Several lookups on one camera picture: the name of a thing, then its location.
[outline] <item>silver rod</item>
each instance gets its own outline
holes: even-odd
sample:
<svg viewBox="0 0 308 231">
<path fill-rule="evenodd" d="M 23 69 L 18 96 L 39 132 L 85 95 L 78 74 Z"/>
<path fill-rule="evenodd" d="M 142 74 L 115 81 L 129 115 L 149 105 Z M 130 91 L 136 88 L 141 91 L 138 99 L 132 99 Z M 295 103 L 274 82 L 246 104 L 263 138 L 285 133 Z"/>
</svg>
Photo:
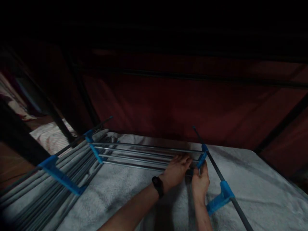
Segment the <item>silver rod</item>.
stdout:
<svg viewBox="0 0 308 231">
<path fill-rule="evenodd" d="M 154 170 L 154 171 L 165 171 L 164 168 L 157 168 L 157 167 L 145 167 L 142 165 L 135 165 L 135 164 L 127 164 L 127 163 L 119 163 L 115 161 L 103 161 L 104 164 L 113 164 L 113 165 L 119 165 L 119 166 L 126 166 L 126 167 L 134 167 L 134 168 L 140 168 L 140 169 L 147 169 L 147 170 Z"/>
<path fill-rule="evenodd" d="M 126 150 L 126 149 L 114 149 L 114 148 L 99 147 L 99 146 L 94 146 L 94 147 L 98 148 L 98 149 L 107 149 L 107 150 L 118 151 L 118 152 L 127 152 L 127 153 L 132 153 L 132 154 L 140 154 L 140 155 L 144 155 L 144 156 L 161 157 L 161 158 L 167 158 L 167 159 L 172 159 L 173 158 L 173 156 L 164 155 L 164 154 L 139 152 L 139 151 Z"/>
<path fill-rule="evenodd" d="M 177 148 L 165 148 L 165 147 L 156 147 L 150 145 L 142 145 L 142 144 L 130 144 L 130 143 L 96 143 L 93 142 L 93 145 L 124 145 L 124 146 L 131 146 L 131 147 L 142 147 L 142 148 L 153 148 L 153 149 L 160 149 L 160 150 L 169 150 L 169 151 L 179 151 L 179 152 L 189 152 L 189 153 L 198 153 L 203 154 L 202 151 L 197 150 L 187 150 L 187 149 L 177 149 Z"/>
<path fill-rule="evenodd" d="M 122 157 L 122 156 L 110 156 L 110 155 L 102 155 L 102 154 L 99 155 L 99 156 L 108 157 L 108 158 L 115 158 L 115 159 L 133 160 L 133 161 L 138 161 L 138 162 L 142 162 L 142 163 L 157 164 L 157 165 L 164 165 L 164 166 L 167 166 L 169 164 L 169 162 L 143 160 L 143 159 L 137 159 L 137 158 Z"/>
</svg>

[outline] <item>watch strap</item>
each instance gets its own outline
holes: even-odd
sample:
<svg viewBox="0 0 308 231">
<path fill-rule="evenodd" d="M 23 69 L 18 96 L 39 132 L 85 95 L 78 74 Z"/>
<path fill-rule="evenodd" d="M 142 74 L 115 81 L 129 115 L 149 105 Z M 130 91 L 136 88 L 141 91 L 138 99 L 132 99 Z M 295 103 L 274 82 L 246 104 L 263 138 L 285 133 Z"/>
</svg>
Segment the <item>watch strap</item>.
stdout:
<svg viewBox="0 0 308 231">
<path fill-rule="evenodd" d="M 159 199 L 162 198 L 164 196 L 164 187 L 163 187 L 163 182 L 161 181 L 161 179 L 157 176 L 152 178 L 152 182 L 154 185 L 154 188 L 157 190 L 158 195 L 159 195 Z"/>
</svg>

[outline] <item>human hand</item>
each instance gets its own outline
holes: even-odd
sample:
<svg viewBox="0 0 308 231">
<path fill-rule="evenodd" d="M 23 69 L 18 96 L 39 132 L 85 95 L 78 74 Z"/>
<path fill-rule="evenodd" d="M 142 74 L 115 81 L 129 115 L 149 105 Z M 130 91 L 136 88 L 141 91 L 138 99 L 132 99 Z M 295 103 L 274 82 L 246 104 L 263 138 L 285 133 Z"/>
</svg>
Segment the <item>human hand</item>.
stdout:
<svg viewBox="0 0 308 231">
<path fill-rule="evenodd" d="M 182 182 L 191 163 L 192 159 L 188 154 L 174 156 L 164 173 L 159 175 L 163 182 L 164 193 Z"/>
<path fill-rule="evenodd" d="M 209 172 L 208 172 L 208 165 L 206 161 L 202 165 L 201 169 L 201 175 L 199 175 L 199 169 L 195 168 L 193 170 L 193 177 L 192 177 L 192 194 L 193 199 L 198 203 L 203 203 L 205 201 L 205 195 L 208 191 L 209 185 L 210 185 L 210 179 L 209 179 Z"/>
</svg>

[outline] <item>wrist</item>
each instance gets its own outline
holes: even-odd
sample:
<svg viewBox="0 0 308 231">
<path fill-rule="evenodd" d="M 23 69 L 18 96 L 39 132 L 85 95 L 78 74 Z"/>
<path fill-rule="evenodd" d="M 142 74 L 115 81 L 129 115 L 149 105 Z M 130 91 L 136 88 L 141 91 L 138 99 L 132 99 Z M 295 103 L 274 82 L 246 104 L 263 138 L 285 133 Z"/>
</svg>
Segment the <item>wrist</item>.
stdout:
<svg viewBox="0 0 308 231">
<path fill-rule="evenodd" d="M 205 198 L 202 199 L 201 197 L 199 198 L 194 197 L 193 203 L 195 205 L 195 208 L 205 207 Z"/>
<path fill-rule="evenodd" d="M 166 180 L 165 175 L 161 174 L 161 175 L 159 175 L 158 177 L 159 177 L 159 178 L 161 179 L 161 181 L 163 182 L 163 190 L 164 190 L 164 194 L 166 194 L 166 193 L 171 189 L 171 187 L 170 187 L 168 181 Z"/>
<path fill-rule="evenodd" d="M 195 204 L 201 204 L 201 205 L 205 204 L 205 194 L 193 193 L 192 197 Z"/>
</svg>

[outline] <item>plastic clip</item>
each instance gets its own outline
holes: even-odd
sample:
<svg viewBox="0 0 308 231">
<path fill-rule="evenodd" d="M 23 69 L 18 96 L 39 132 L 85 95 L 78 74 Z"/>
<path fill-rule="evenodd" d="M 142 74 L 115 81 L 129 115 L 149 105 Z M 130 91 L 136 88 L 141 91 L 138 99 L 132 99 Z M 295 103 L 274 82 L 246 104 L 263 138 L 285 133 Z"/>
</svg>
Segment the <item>plastic clip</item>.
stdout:
<svg viewBox="0 0 308 231">
<path fill-rule="evenodd" d="M 93 138 L 92 138 L 93 130 L 91 129 L 91 130 L 87 131 L 84 135 L 85 135 L 86 141 L 87 141 L 88 144 L 90 145 L 90 147 L 91 147 L 91 149 L 92 149 L 92 151 L 93 151 L 93 153 L 94 153 L 96 159 L 98 160 L 98 162 L 99 162 L 100 164 L 102 164 L 103 161 L 106 160 L 107 158 L 102 158 L 102 157 L 100 157 L 100 156 L 99 156 L 98 150 L 97 150 L 97 149 L 94 147 L 94 145 L 92 144 L 92 142 L 94 142 L 94 140 L 93 140 Z"/>
<path fill-rule="evenodd" d="M 215 211 L 223 207 L 225 204 L 229 203 L 231 197 L 235 197 L 227 181 L 221 181 L 220 188 L 221 193 L 213 200 L 211 200 L 206 206 L 209 216 L 211 216 Z"/>
<path fill-rule="evenodd" d="M 42 163 L 40 163 L 38 166 L 44 169 L 45 172 L 49 173 L 54 179 L 56 179 L 58 182 L 68 188 L 71 192 L 80 196 L 84 192 L 86 187 L 83 186 L 79 188 L 73 181 L 70 180 L 67 175 L 61 172 L 60 169 L 56 167 L 57 160 L 57 156 L 51 156 L 44 160 Z"/>
<path fill-rule="evenodd" d="M 198 169 L 200 169 L 203 163 L 205 162 L 205 158 L 207 157 L 207 151 L 209 150 L 205 144 L 201 145 L 201 148 L 202 148 L 203 154 L 199 156 L 199 159 L 198 159 L 199 162 L 197 164 Z"/>
</svg>

